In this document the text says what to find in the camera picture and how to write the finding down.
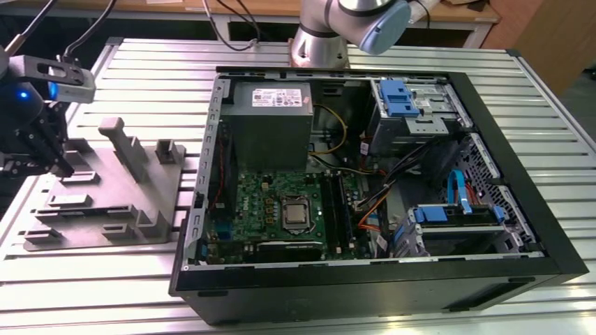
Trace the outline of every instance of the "yellow wire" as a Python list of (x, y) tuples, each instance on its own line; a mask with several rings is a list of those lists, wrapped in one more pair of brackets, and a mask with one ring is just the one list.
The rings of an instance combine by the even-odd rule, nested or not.
[(345, 126), (345, 122), (344, 120), (341, 120), (340, 116), (337, 115), (337, 113), (326, 106), (320, 105), (317, 103), (313, 104), (313, 106), (321, 107), (326, 112), (332, 113), (332, 115), (334, 116), (334, 118), (337, 119), (337, 121), (341, 124), (341, 128), (344, 129), (344, 136), (341, 137), (341, 142), (338, 142), (338, 144), (332, 147), (329, 150), (325, 151), (310, 151), (309, 154), (310, 155), (324, 155), (324, 154), (330, 154), (334, 150), (337, 150), (341, 145), (344, 145), (345, 140), (348, 138), (348, 126)]

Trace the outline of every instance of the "ram slot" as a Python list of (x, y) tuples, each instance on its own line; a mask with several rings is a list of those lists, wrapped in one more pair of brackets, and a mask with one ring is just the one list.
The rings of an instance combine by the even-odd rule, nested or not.
[(341, 176), (320, 177), (322, 218), (325, 219), (325, 239), (330, 253), (348, 248), (349, 210), (344, 198)]

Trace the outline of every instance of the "circuit board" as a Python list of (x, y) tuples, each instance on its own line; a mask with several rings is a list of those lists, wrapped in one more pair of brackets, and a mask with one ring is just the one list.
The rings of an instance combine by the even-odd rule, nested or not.
[[(308, 202), (312, 229), (300, 234), (282, 229), (284, 197), (304, 197)], [(236, 219), (232, 240), (309, 239), (325, 241), (320, 185), (314, 174), (245, 173), (238, 177)]]
[[(357, 176), (344, 174), (342, 184), (350, 206), (361, 196)], [(209, 253), (218, 262), (229, 264), (245, 262), (242, 257), (252, 252), (252, 242), (258, 241), (314, 241), (326, 251), (322, 211), (318, 174), (242, 173), (238, 176), (234, 219), (230, 225), (224, 225), (229, 236), (225, 235), (226, 238), (209, 247)], [(353, 259), (353, 248), (341, 253), (325, 253), (324, 258)]]

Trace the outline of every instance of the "aluminum table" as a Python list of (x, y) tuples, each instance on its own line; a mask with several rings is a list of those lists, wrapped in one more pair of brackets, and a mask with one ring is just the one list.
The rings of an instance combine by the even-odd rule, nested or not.
[[(396, 315), (213, 328), (168, 295), (173, 241), (150, 246), (29, 253), (34, 202), (28, 178), (0, 223), (0, 330), (2, 334), (162, 334), (266, 332), (290, 334), (589, 334), (596, 329), (596, 144), (520, 57), (501, 50), (396, 47), (380, 57), (349, 49), (353, 68), (466, 72), (592, 273), (540, 288), (481, 312)], [(150, 143), (173, 138), (186, 146), (176, 227), (189, 207), (214, 67), (286, 66), (288, 45), (265, 43), (242, 53), (218, 42), (108, 41), (93, 72), (96, 101), (74, 105), (69, 136), (108, 145), (97, 132), (120, 116), (125, 132)]]

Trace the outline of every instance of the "blue led light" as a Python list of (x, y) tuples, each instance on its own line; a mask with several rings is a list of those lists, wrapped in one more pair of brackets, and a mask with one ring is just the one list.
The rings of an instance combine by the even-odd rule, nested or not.
[(49, 99), (53, 100), (57, 97), (57, 85), (54, 82), (49, 83)]

